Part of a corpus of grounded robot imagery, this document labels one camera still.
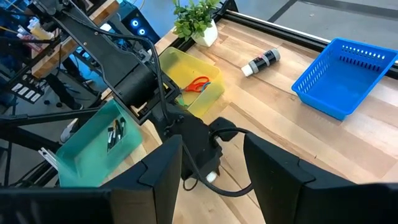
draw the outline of wooden tabletop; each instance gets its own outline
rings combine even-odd
[[[119,3],[117,0],[107,0],[100,6],[96,11],[94,11],[90,19],[94,21],[95,24],[100,24],[103,21],[109,19],[116,11],[119,9]],[[73,53],[78,47],[78,44],[71,38],[68,37],[60,45],[54,48],[54,53],[50,56],[44,57],[32,68],[32,74],[36,78],[42,78],[48,75],[52,70],[54,70],[59,64],[59,50],[61,46],[61,58],[65,58]]]
[[[221,20],[219,37],[210,48],[194,46],[188,53],[221,69],[224,94],[203,120],[223,116],[238,127],[300,156],[318,167],[356,183],[398,182],[398,80],[383,78],[344,122],[303,104],[290,89],[318,52],[274,36]],[[159,52],[173,41],[167,34]],[[240,68],[266,50],[278,48],[279,63],[244,77]],[[109,177],[140,161],[161,141],[153,125],[141,126],[144,141]],[[215,185],[227,190],[247,186],[243,136],[223,143],[221,176]],[[240,198],[222,197],[198,184],[191,192],[180,185],[174,223],[264,223],[251,192]]]

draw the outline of white pot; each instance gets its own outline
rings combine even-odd
[[[207,27],[204,33],[204,37],[200,35],[192,35],[192,39],[199,45],[210,47],[218,37],[218,30],[214,20],[211,20],[211,27]]]

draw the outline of green plant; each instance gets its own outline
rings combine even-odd
[[[179,0],[173,0],[175,5],[174,14],[177,20],[174,22],[174,34],[179,38],[188,40],[192,35],[195,37],[205,36],[204,31],[211,27],[210,12],[216,9],[219,0],[200,0],[195,4],[190,0],[189,6],[181,6]]]

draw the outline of black pen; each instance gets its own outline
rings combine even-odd
[[[112,132],[112,147],[116,144],[116,122],[113,121],[113,132]]]
[[[118,141],[120,141],[120,139],[122,139],[122,130],[120,127],[120,122],[118,120],[116,120],[116,131],[118,135]]]
[[[112,148],[113,127],[108,127],[108,152]]]
[[[126,124],[126,120],[122,117],[122,118],[120,118],[120,123],[122,124],[122,128],[120,130],[120,134],[121,134],[121,136],[123,136],[123,134],[124,134],[124,125]]]

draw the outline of potted plant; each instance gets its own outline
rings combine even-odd
[[[177,20],[174,22],[174,34],[179,38],[188,40],[190,37],[205,47],[210,47],[218,37],[218,31],[210,12],[216,9],[219,0],[200,0],[195,4],[190,0],[189,6],[181,6],[179,0],[173,0],[174,14]]]

